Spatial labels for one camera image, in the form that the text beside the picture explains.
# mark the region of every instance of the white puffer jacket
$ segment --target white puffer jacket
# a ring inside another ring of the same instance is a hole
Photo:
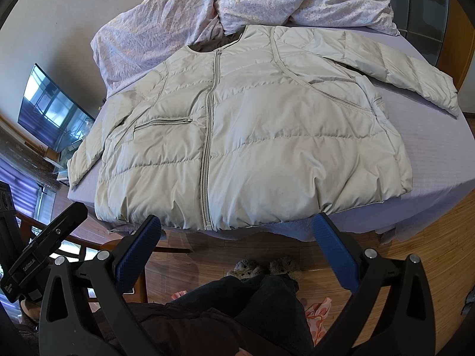
[[[452,79],[425,61],[345,30],[248,26],[216,51],[182,48],[109,98],[68,162],[70,184],[102,155],[98,218],[154,214],[194,230],[404,194],[412,171],[401,136],[354,69],[458,114]]]

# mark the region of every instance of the jacket zipper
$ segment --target jacket zipper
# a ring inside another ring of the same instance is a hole
[[[206,111],[207,111],[207,132],[204,142],[203,158],[201,163],[201,213],[203,214],[203,224],[206,230],[212,230],[213,225],[211,223],[210,216],[210,205],[208,203],[208,170],[210,168],[210,151],[211,151],[211,137],[213,134],[213,98],[214,91],[219,83],[219,56],[221,55],[221,50],[218,49],[214,58],[214,84],[208,96],[206,97]]]
[[[148,123],[141,124],[140,126],[135,126],[135,130],[140,130],[142,128],[147,128],[148,126],[153,125],[173,125],[173,124],[187,124],[191,123],[190,117],[180,117],[178,119],[154,119]]]

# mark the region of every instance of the bedding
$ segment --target bedding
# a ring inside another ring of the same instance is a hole
[[[400,36],[360,33],[423,59]],[[332,219],[344,231],[362,233],[393,229],[398,239],[404,240],[447,212],[472,190],[475,185],[475,170],[471,162],[475,158],[475,142],[463,117],[451,117],[409,91],[398,90],[375,81],[373,84],[382,95],[391,123],[402,135],[414,173],[413,190],[382,204],[371,204],[332,214]],[[99,169],[99,165],[94,166],[82,182],[70,190],[71,199],[94,205]],[[122,225],[117,229],[134,228]],[[308,219],[206,233],[225,239],[238,239],[258,231],[279,233],[303,241],[313,239]]]
[[[107,97],[184,45],[245,25],[369,26],[397,35],[390,0],[144,0],[104,25],[91,42]]]

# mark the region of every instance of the wall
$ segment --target wall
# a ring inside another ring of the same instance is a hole
[[[475,57],[458,92],[458,104],[462,111],[475,113]]]
[[[17,119],[37,63],[68,96],[97,115],[106,89],[90,42],[105,23],[142,1],[19,0],[0,30],[0,114],[29,135]]]

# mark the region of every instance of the lavender bed sheet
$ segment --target lavender bed sheet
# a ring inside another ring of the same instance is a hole
[[[389,36],[361,28],[352,30],[410,56],[423,59],[402,36]],[[414,92],[398,89],[375,79],[371,81],[381,93],[390,121],[401,134],[406,146],[413,171],[413,190],[384,203],[353,208],[330,217],[342,231],[388,232],[386,236],[404,241],[440,218],[475,188],[475,141],[463,115],[455,118]],[[96,183],[101,164],[99,160],[68,195],[73,201],[85,203],[93,217]],[[309,218],[204,233],[237,240],[257,232],[271,232],[300,241],[313,241],[311,221]],[[133,231],[137,228],[136,225],[127,225],[120,221],[99,222],[114,231]]]

